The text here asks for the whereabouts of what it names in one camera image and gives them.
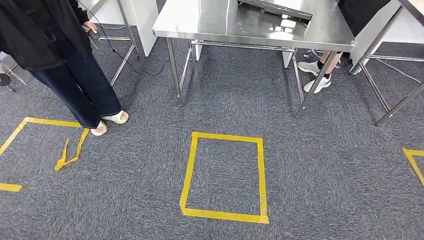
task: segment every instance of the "yellow tape square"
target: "yellow tape square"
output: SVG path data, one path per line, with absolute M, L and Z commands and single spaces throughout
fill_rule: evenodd
M 416 175 L 418 176 L 419 180 L 421 181 L 422 186 L 424 187 L 424 177 L 421 174 L 421 171 L 418 168 L 418 165 L 414 160 L 414 156 L 424 157 L 424 151 L 409 150 L 409 149 L 405 149 L 405 148 L 402 148 L 402 150 L 405 153 L 406 158 L 409 160 L 409 163 L 411 164 L 411 166 L 412 166 L 413 170 L 415 171 Z
M 34 118 L 34 117 L 25 117 L 22 120 L 22 122 L 17 126 L 17 128 L 13 131 L 13 133 L 9 136 L 6 142 L 0 147 L 0 156 L 5 152 L 5 150 L 9 147 L 9 145 L 12 143 L 12 141 L 16 138 L 16 136 L 25 127 L 27 123 L 54 125 L 54 126 L 71 127 L 71 128 L 82 128 L 78 122 L 73 122 L 73 121 L 59 121 L 59 120 L 41 119 L 41 118 Z M 81 138 L 77 146 L 76 157 L 74 157 L 68 162 L 65 162 L 65 159 L 59 159 L 55 167 L 56 171 L 58 171 L 60 168 L 62 168 L 63 166 L 69 163 L 75 162 L 78 159 L 81 152 L 81 146 L 88 134 L 88 131 L 89 131 L 88 129 L 84 129 L 84 131 L 82 132 Z
M 187 197 L 189 196 L 190 182 L 192 180 L 193 168 L 195 165 L 198 138 L 256 143 L 257 168 L 258 168 L 258 174 L 259 174 L 260 215 L 186 208 Z M 258 223 L 258 224 L 269 224 L 270 221 L 267 217 L 267 191 L 265 186 L 264 146 L 263 146 L 262 138 L 203 133 L 203 132 L 192 132 L 190 153 L 188 156 L 188 165 L 187 165 L 187 170 L 185 172 L 185 179 L 184 179 L 184 185 L 182 187 L 181 197 L 179 198 L 179 207 L 181 209 L 182 215 L 184 216 L 231 220 L 231 221 L 239 221 L 239 222 Z

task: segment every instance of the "foot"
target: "foot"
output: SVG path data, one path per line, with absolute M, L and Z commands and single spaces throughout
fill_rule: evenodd
M 104 120 L 111 120 L 117 124 L 124 124 L 128 121 L 130 116 L 125 111 L 120 111 L 118 114 L 115 114 L 113 116 L 104 116 L 102 119 Z
M 320 72 L 320 69 L 318 68 L 318 62 L 298 62 L 297 68 L 300 69 L 302 72 L 305 73 L 311 73 L 315 76 L 318 76 L 318 73 Z
M 108 127 L 106 126 L 104 122 L 100 121 L 97 128 L 90 129 L 90 131 L 94 136 L 103 136 L 108 132 Z
M 314 84 L 314 82 L 315 82 L 315 80 L 310 81 L 308 84 L 306 84 L 306 85 L 303 87 L 303 90 L 304 90 L 305 92 L 309 93 L 309 90 L 311 90 L 312 85 Z M 325 78 L 325 77 L 323 77 L 323 78 L 321 78 L 321 81 L 319 82 L 318 86 L 316 87 L 316 89 L 315 89 L 315 91 L 314 91 L 313 93 L 317 94 L 317 93 L 319 93 L 319 92 L 321 91 L 321 89 L 323 89 L 323 88 L 327 88 L 327 87 L 329 87 L 330 85 L 331 85 L 331 75 L 330 75 L 330 77 L 329 77 L 329 78 Z

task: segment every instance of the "white sandal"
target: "white sandal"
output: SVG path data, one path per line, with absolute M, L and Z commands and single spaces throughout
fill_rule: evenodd
M 123 113 L 126 114 L 126 118 L 121 119 Z M 130 116 L 128 115 L 128 113 L 126 111 L 122 111 L 122 110 L 118 114 L 115 114 L 113 116 L 102 117 L 102 119 L 111 120 L 111 121 L 115 122 L 116 124 L 124 124 L 124 123 L 128 122 L 129 118 L 130 118 Z
M 96 131 L 98 128 L 101 128 L 101 127 L 103 127 L 103 131 Z M 90 129 L 90 131 L 94 136 L 98 136 L 98 137 L 103 136 L 108 132 L 108 126 L 106 126 L 106 124 L 104 122 L 100 121 L 98 123 L 97 128 L 96 129 Z

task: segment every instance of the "hand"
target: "hand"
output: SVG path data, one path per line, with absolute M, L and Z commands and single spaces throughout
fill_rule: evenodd
M 84 22 L 83 25 L 86 26 L 87 28 L 91 29 L 93 31 L 93 33 L 97 34 L 97 27 L 91 21 L 86 21 L 86 22 Z

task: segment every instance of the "metal frame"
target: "metal frame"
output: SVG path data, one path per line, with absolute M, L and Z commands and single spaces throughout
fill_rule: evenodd
M 268 51 L 280 51 L 280 52 L 289 52 L 293 53 L 291 60 L 294 65 L 294 73 L 296 76 L 296 82 L 297 82 L 297 88 L 299 91 L 299 97 L 300 97 L 300 107 L 296 113 L 296 117 L 300 118 L 308 106 L 308 103 L 311 101 L 312 96 L 314 95 L 315 90 L 317 89 L 318 85 L 320 84 L 321 79 L 324 77 L 324 74 L 328 70 L 331 62 L 335 58 L 337 51 L 331 51 L 330 55 L 326 59 L 322 69 L 319 71 L 318 76 L 316 77 L 316 81 L 313 83 L 312 88 L 310 91 L 306 94 L 306 97 L 304 98 L 303 95 L 303 88 L 301 81 L 299 79 L 299 71 L 298 66 L 296 62 L 296 52 L 298 51 L 297 48 L 283 48 L 283 47 L 277 47 L 277 46 L 264 46 L 264 45 L 252 45 L 252 44 L 241 44 L 241 43 L 227 43 L 227 42 L 217 42 L 217 41 L 198 41 L 198 40 L 188 40 L 188 53 L 187 58 L 185 59 L 185 65 L 182 72 L 181 79 L 178 79 L 178 73 L 177 73 L 177 64 L 175 62 L 175 56 L 174 56 L 174 49 L 172 45 L 172 38 L 167 37 L 166 38 L 166 44 L 168 48 L 168 54 L 169 54 L 169 63 L 171 65 L 171 71 L 172 71 L 172 77 L 174 80 L 175 85 L 175 91 L 176 91 L 176 98 L 178 101 L 178 104 L 180 106 L 184 105 L 184 98 L 182 95 L 182 89 L 184 85 L 184 80 L 186 78 L 187 68 L 190 61 L 193 61 L 193 45 L 207 45 L 207 46 L 217 46 L 217 47 L 229 47 L 229 48 L 243 48 L 243 49 L 259 49 L 259 50 L 268 50 Z
M 387 22 L 387 24 L 384 26 L 384 28 L 380 31 L 380 33 L 377 35 L 377 37 L 374 39 L 374 41 L 371 43 L 369 48 L 365 51 L 364 55 L 361 57 L 361 59 L 358 61 L 358 63 L 352 68 L 350 71 L 351 73 L 357 72 L 360 68 L 362 69 L 366 79 L 368 80 L 369 84 L 372 87 L 372 90 L 377 95 L 378 100 L 380 101 L 381 105 L 383 106 L 384 110 L 386 111 L 386 114 L 378 120 L 375 125 L 381 126 L 383 123 L 385 123 L 389 118 L 393 117 L 395 113 L 397 113 L 403 106 L 405 106 L 407 103 L 409 103 L 416 95 L 421 93 L 424 90 L 424 83 L 420 83 L 418 87 L 416 87 L 411 93 L 409 93 L 405 98 L 403 98 L 400 102 L 398 102 L 393 108 L 390 108 L 387 104 L 386 100 L 384 99 L 383 95 L 381 94 L 379 88 L 377 87 L 376 83 L 373 80 L 373 77 L 370 75 L 367 67 L 365 67 L 365 61 L 369 59 L 386 59 L 386 60 L 397 60 L 397 61 L 410 61 L 410 62 L 424 62 L 424 58 L 415 58 L 415 57 L 400 57 L 400 56 L 380 56 L 380 55 L 373 55 L 371 54 L 376 46 L 381 42 L 384 35 L 387 33 L 389 27 L 393 24 L 395 19 L 399 16 L 399 13 L 403 6 L 401 6 L 396 13 L 390 18 L 390 20 Z
M 91 9 L 90 11 L 92 12 L 92 14 L 96 14 L 97 11 L 100 10 L 100 8 L 107 2 L 108 0 L 100 0 L 99 2 L 97 2 Z M 124 69 L 125 64 L 128 61 L 128 58 L 130 58 L 131 53 L 133 52 L 133 50 L 135 49 L 136 51 L 136 57 L 140 58 L 140 51 L 139 48 L 137 47 L 136 44 L 136 40 L 134 38 L 133 32 L 131 31 L 131 27 L 128 23 L 128 19 L 127 19 L 127 15 L 125 14 L 125 10 L 124 7 L 122 5 L 122 0 L 116 0 L 118 3 L 118 7 L 119 7 L 119 11 L 121 13 L 122 19 L 123 19 L 123 23 L 125 24 L 126 29 L 128 30 L 129 33 L 129 37 L 120 37 L 120 36 L 109 36 L 109 37 L 105 37 L 105 36 L 101 36 L 100 40 L 113 40 L 113 41 L 131 41 L 131 46 L 129 47 L 128 52 L 126 53 L 124 59 L 122 60 L 122 63 L 120 64 L 120 66 L 118 67 L 118 70 L 116 71 L 115 75 L 113 76 L 112 80 L 110 81 L 110 85 L 113 86 L 115 84 L 115 82 L 117 81 L 119 75 L 122 72 L 122 69 Z
M 131 31 L 131 27 L 128 24 L 127 15 L 125 14 L 124 7 L 122 6 L 122 0 L 116 0 L 116 1 L 118 2 L 119 10 L 120 10 L 120 13 L 121 13 L 122 18 L 123 18 L 123 23 L 125 24 L 125 27 L 129 32 L 129 40 L 131 40 L 132 45 L 129 48 L 128 52 L 126 53 L 125 58 L 122 60 L 122 63 L 120 64 L 117 72 L 115 73 L 115 76 L 113 76 L 112 81 L 110 81 L 110 85 L 112 85 L 112 86 L 117 81 L 119 75 L 121 74 L 122 69 L 124 68 L 125 64 L 128 61 L 128 58 L 131 56 L 131 53 L 133 52 L 134 49 L 137 52 L 136 57 L 138 59 L 140 58 L 140 51 L 139 51 L 139 48 L 137 47 L 136 40 L 134 39 L 133 32 Z M 128 41 L 128 39 L 120 39 L 120 38 L 117 38 L 117 37 L 112 37 L 112 38 L 109 38 L 109 39 L 110 40 L 118 40 L 118 41 Z

